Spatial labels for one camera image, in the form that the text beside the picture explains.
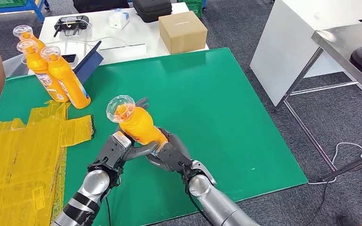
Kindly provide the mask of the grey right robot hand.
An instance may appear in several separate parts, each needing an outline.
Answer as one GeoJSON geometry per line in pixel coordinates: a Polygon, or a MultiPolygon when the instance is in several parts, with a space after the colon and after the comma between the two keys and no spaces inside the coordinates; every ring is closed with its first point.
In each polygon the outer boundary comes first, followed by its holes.
{"type": "Polygon", "coordinates": [[[186,146],[176,134],[164,128],[158,129],[165,135],[168,142],[158,150],[156,156],[148,154],[146,156],[148,162],[168,172],[182,173],[183,169],[190,167],[193,162],[186,146]]]}

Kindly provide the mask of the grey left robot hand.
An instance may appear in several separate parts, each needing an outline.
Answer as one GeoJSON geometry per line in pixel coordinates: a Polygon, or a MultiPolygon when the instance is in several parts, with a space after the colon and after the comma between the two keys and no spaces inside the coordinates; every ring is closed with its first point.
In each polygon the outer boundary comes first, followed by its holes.
{"type": "MultiPolygon", "coordinates": [[[[143,109],[147,109],[148,104],[148,97],[141,98],[136,102],[137,107],[142,107],[143,109]]],[[[154,150],[156,150],[158,147],[157,141],[152,141],[147,145],[142,145],[139,147],[135,147],[134,143],[132,142],[131,147],[128,148],[125,153],[121,156],[122,161],[130,161],[134,158],[138,158],[141,156],[145,156],[148,154],[151,154],[154,150]]]]}

